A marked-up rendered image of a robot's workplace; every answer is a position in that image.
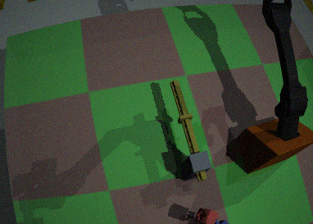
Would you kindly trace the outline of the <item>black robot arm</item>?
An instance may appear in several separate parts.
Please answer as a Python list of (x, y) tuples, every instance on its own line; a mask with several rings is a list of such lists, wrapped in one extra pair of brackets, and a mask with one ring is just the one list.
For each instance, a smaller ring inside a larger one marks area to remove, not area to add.
[(284, 81), (280, 102), (274, 108), (274, 114), (279, 119), (274, 133), (284, 141), (289, 141), (300, 136), (297, 130), (299, 117), (304, 117), (307, 108), (307, 89), (300, 84), (297, 76), (297, 64), (289, 34), (292, 23), (291, 0), (284, 0), (284, 3), (272, 1), (263, 0), (262, 15), (274, 33)]

